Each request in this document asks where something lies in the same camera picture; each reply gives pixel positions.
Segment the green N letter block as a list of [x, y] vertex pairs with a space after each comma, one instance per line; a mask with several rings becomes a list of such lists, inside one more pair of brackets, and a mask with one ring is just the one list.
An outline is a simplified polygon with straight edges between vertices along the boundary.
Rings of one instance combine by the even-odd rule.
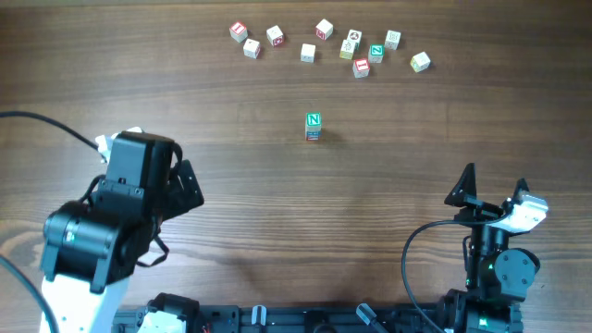
[[320, 113], [307, 113], [305, 121], [306, 131], [319, 131], [322, 128], [322, 116]]

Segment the blue H picture block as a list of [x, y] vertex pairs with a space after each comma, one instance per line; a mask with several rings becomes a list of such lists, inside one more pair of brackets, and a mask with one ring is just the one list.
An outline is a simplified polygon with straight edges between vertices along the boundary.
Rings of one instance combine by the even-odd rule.
[[321, 135], [321, 129], [311, 129], [305, 132], [306, 137], [319, 137]]

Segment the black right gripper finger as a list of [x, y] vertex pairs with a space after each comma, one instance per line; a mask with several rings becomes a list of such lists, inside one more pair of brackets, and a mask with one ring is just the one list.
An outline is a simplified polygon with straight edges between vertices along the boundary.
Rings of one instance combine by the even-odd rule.
[[514, 188], [514, 192], [512, 195], [513, 200], [520, 200], [520, 195], [522, 192], [530, 192], [529, 187], [527, 185], [526, 179], [521, 178], [518, 179]]
[[476, 207], [475, 164], [466, 165], [458, 182], [450, 191], [444, 204], [456, 207]]

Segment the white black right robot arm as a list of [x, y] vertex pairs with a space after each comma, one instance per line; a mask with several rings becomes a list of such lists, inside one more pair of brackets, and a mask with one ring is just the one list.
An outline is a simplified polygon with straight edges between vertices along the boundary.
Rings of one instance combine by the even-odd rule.
[[475, 165], [469, 163], [445, 204], [458, 207], [454, 220], [471, 229], [462, 242], [465, 291], [450, 290], [437, 305], [436, 323], [446, 332], [521, 332], [519, 304], [540, 269], [536, 255], [512, 248], [510, 238], [530, 232], [546, 217], [547, 202], [525, 179], [512, 197], [495, 205], [477, 198]]

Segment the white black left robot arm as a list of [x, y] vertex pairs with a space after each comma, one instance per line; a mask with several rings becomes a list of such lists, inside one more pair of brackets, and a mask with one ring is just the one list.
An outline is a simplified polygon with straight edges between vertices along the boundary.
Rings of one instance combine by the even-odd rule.
[[107, 332], [164, 221], [204, 204], [180, 146], [132, 128], [95, 140], [107, 164], [43, 227], [42, 332]]

